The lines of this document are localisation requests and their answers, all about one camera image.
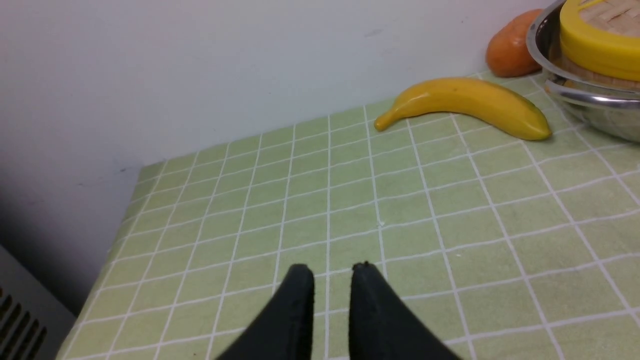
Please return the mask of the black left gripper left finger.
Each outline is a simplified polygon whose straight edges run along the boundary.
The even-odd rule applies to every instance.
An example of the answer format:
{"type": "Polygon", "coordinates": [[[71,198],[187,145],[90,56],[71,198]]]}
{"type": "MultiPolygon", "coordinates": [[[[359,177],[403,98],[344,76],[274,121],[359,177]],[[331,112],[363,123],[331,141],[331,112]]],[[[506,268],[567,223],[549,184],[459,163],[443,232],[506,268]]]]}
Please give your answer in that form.
{"type": "Polygon", "coordinates": [[[314,296],[311,269],[291,265],[270,300],[218,360],[310,360],[314,296]]]}

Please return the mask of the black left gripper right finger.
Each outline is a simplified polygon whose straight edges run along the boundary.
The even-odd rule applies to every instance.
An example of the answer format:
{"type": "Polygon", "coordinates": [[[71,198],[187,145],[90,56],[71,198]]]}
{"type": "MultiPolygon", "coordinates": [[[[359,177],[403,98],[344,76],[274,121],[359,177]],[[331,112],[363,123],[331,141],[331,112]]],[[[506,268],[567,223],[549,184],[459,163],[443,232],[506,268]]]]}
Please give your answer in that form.
{"type": "Polygon", "coordinates": [[[405,305],[370,262],[352,267],[352,360],[459,360],[405,305]]]}

